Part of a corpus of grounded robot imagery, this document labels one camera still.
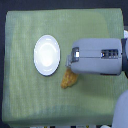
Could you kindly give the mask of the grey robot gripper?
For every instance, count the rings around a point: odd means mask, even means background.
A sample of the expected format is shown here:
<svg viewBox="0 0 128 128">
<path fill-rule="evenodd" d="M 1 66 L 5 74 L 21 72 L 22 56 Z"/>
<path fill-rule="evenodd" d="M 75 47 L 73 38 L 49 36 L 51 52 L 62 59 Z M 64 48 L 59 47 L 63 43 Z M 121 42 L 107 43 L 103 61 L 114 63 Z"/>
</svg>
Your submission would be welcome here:
<svg viewBox="0 0 128 128">
<path fill-rule="evenodd" d="M 84 38 L 75 41 L 66 66 L 76 74 L 119 75 L 122 71 L 121 40 Z"/>
</svg>

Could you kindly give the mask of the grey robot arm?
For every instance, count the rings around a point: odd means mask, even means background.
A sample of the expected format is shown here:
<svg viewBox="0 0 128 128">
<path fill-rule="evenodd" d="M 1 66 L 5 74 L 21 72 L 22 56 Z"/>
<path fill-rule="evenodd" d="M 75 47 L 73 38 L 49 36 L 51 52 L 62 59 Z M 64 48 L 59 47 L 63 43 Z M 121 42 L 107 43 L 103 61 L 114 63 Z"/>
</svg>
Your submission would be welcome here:
<svg viewBox="0 0 128 128">
<path fill-rule="evenodd" d="M 75 41 L 66 66 L 76 74 L 115 75 L 128 78 L 128 38 L 83 38 Z M 117 100 L 112 127 L 128 128 L 128 90 Z"/>
</svg>

